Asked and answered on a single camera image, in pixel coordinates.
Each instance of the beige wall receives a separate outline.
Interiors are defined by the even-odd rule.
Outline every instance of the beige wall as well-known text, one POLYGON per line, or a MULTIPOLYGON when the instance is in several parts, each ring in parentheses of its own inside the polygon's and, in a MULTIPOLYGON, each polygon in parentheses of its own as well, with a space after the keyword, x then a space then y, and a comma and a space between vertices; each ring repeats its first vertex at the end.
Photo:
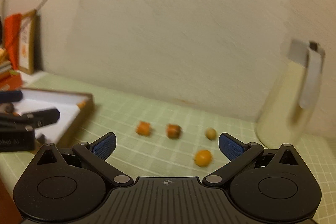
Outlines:
MULTIPOLYGON (((5 0, 2 13, 41 0, 5 0)), ((335 0, 49 0, 45 70, 246 120, 258 116, 291 38, 326 49, 310 131, 336 129, 335 0)))

